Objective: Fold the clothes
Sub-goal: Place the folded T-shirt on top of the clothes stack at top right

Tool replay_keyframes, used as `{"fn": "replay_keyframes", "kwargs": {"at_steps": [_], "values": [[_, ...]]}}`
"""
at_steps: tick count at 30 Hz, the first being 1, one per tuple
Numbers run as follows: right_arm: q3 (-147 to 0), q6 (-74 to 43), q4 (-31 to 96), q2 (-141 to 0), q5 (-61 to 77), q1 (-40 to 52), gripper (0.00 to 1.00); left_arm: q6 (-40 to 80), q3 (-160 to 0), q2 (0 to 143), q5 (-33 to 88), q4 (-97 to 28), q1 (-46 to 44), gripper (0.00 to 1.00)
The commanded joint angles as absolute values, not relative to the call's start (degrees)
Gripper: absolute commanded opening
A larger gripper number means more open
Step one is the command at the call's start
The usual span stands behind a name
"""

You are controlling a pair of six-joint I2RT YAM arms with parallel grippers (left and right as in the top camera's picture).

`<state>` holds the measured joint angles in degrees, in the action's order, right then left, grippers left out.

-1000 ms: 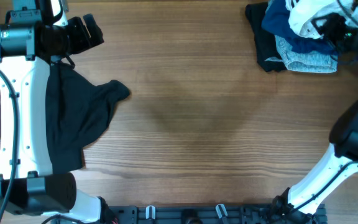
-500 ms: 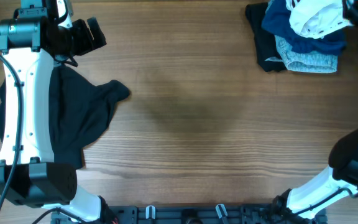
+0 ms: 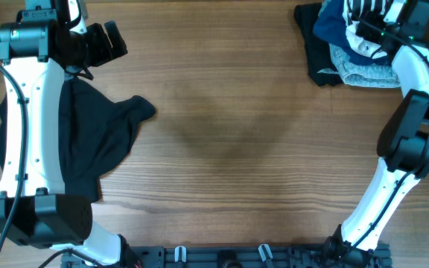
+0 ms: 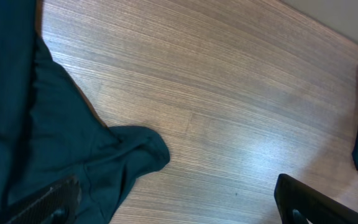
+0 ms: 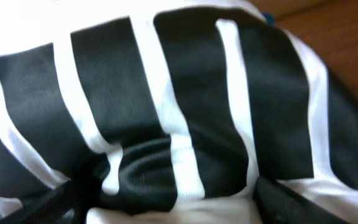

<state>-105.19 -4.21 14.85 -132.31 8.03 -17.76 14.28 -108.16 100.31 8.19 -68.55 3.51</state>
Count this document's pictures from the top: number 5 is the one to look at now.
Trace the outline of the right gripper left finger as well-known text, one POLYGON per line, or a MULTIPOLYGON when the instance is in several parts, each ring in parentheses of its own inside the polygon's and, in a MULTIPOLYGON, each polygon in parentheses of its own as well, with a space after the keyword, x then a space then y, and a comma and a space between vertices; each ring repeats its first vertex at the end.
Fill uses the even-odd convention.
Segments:
POLYGON ((1 218, 0 224, 80 224, 85 216, 86 190, 68 182, 1 218))

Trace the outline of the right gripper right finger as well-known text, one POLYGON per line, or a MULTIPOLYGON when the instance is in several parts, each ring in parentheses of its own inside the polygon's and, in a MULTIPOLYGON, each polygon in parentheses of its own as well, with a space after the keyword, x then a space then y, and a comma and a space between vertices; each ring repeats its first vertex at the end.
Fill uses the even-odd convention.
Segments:
POLYGON ((271 224, 346 224, 317 204, 288 187, 259 177, 253 199, 264 223, 271 224))

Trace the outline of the white t-shirt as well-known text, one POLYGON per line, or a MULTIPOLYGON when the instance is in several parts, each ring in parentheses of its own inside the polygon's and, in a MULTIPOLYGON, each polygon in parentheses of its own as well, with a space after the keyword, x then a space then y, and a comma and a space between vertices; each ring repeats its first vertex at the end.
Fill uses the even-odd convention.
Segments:
POLYGON ((259 177, 358 223, 358 101, 249 1, 0 1, 0 219, 264 223, 259 177))

